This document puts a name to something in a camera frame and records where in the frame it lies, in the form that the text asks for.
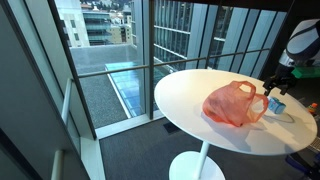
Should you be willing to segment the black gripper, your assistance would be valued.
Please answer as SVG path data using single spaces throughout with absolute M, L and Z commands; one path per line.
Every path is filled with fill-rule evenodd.
M 282 86 L 280 94 L 285 95 L 289 89 L 296 84 L 297 79 L 292 74 L 294 70 L 293 67 L 288 67 L 282 64 L 279 64 L 276 68 L 275 75 L 272 77 L 267 78 L 264 81 L 263 87 L 265 89 L 264 95 L 268 96 L 271 90 L 276 86 Z

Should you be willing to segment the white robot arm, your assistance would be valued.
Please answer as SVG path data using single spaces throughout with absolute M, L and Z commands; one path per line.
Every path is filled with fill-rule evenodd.
M 291 34 L 283 51 L 275 74 L 263 84 L 264 95 L 268 96 L 275 87 L 285 95 L 298 79 L 319 78 L 320 66 L 320 19 L 301 21 Z

